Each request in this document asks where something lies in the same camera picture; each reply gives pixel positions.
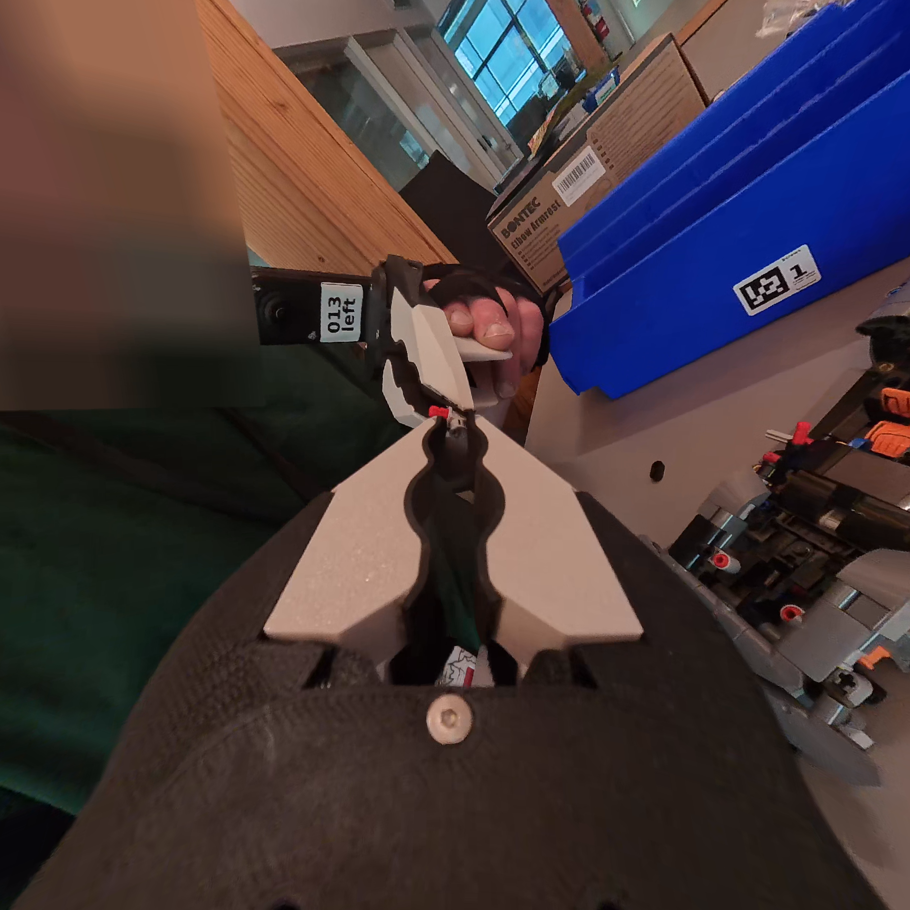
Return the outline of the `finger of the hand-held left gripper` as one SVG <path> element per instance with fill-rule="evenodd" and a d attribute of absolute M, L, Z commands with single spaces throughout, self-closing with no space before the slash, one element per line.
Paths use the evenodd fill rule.
<path fill-rule="evenodd" d="M 411 359 L 421 385 L 457 410 L 474 410 L 467 372 L 444 312 L 435 307 L 413 307 L 411 327 Z"/>
<path fill-rule="evenodd" d="M 381 327 L 381 387 L 395 420 L 420 426 L 438 398 L 438 310 L 391 291 Z"/>

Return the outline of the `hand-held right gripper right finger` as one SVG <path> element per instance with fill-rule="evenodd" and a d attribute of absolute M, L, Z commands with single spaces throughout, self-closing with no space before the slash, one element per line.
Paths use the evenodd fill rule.
<path fill-rule="evenodd" d="M 474 425 L 484 641 L 518 664 L 638 641 L 642 624 L 574 488 L 484 417 Z"/>

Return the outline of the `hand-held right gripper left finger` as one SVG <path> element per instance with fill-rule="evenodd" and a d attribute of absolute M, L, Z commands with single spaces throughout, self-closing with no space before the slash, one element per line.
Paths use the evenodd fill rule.
<path fill-rule="evenodd" d="M 264 624 L 279 642 L 319 642 L 379 665 L 406 642 L 403 609 L 421 576 L 423 543 L 406 495 L 429 468 L 428 419 L 332 491 Z"/>

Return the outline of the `grey black lego vehicle model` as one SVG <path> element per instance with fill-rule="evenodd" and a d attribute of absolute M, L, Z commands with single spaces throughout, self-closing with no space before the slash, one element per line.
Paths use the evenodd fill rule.
<path fill-rule="evenodd" d="M 644 538 L 734 643 L 793 749 L 880 785 L 861 708 L 908 673 L 909 294 L 857 326 L 870 367 L 814 425 L 711 491 L 668 549 Z"/>

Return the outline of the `blue plastic bin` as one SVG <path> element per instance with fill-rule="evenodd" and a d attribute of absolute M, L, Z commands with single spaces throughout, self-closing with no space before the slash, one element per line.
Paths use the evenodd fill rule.
<path fill-rule="evenodd" d="M 825 6 L 560 238 L 552 360 L 636 391 L 908 257 L 909 4 Z"/>

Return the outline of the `person's left hand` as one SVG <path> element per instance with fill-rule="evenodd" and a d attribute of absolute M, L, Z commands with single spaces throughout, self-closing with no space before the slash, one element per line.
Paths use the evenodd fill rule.
<path fill-rule="evenodd" d="M 470 288 L 460 297 L 447 282 L 426 280 L 425 289 L 446 314 L 454 336 L 471 337 L 495 351 L 507 351 L 510 358 L 492 364 L 492 382 L 500 400 L 511 400 L 520 381 L 540 364 L 548 341 L 548 320 L 542 304 L 523 294 L 520 285 L 499 284 L 493 293 Z"/>

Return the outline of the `black flat case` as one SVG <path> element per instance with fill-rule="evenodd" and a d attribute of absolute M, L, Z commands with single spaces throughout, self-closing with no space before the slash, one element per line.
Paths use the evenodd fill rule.
<path fill-rule="evenodd" d="M 434 152 L 400 190 L 400 196 L 456 261 L 497 275 L 520 278 L 517 267 L 486 224 L 494 202 L 493 193 L 464 174 L 443 153 Z"/>

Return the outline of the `person's green clothing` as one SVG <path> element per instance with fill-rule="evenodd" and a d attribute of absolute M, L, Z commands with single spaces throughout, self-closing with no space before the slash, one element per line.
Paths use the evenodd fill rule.
<path fill-rule="evenodd" d="M 308 499 L 405 433 L 354 345 L 266 347 L 265 403 L 45 419 L 198 483 L 226 514 L 2 426 L 2 818 L 77 814 L 163 655 Z"/>

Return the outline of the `colourful printed box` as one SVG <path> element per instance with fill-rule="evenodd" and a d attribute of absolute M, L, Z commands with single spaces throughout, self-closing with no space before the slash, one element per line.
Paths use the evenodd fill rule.
<path fill-rule="evenodd" d="M 586 74 L 555 105 L 529 140 L 529 159 L 540 156 L 558 143 L 565 124 L 576 127 L 594 108 L 587 98 L 596 96 L 605 85 L 616 86 L 620 80 L 618 64 L 602 65 Z"/>

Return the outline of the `brown cardboard box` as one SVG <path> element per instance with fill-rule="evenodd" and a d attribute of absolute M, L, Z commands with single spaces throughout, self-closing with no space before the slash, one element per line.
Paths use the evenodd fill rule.
<path fill-rule="evenodd" d="M 706 108 L 673 34 L 655 38 L 592 113 L 528 161 L 487 227 L 522 278 L 545 294 L 567 278 L 560 237 Z"/>

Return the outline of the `large glass window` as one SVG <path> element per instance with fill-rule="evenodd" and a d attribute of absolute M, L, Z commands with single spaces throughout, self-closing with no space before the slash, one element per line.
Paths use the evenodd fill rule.
<path fill-rule="evenodd" d="M 544 1 L 451 1 L 438 30 L 517 143 L 573 87 L 571 43 Z"/>

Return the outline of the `crumpled clear plastic bags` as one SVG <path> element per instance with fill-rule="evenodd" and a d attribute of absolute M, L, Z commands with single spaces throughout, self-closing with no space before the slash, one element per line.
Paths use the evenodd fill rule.
<path fill-rule="evenodd" d="M 845 6 L 849 1 L 764 1 L 758 39 L 790 36 L 827 6 Z"/>

